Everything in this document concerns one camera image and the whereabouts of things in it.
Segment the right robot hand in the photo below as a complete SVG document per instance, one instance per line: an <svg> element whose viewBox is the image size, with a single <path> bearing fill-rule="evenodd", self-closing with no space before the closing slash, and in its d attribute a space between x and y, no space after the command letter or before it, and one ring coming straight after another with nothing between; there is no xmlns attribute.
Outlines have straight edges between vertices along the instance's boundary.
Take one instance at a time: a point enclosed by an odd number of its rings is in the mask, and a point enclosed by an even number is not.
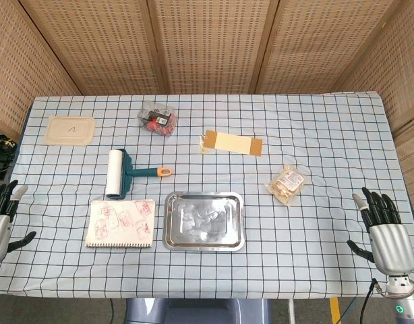
<svg viewBox="0 0 414 324"><path fill-rule="evenodd" d="M374 263L387 276L405 276L414 271L414 252L406 227L402 224L395 203L386 195L362 188L365 199L358 194L353 200L369 235L371 250L364 250L354 241L348 247L359 257Z"/></svg>

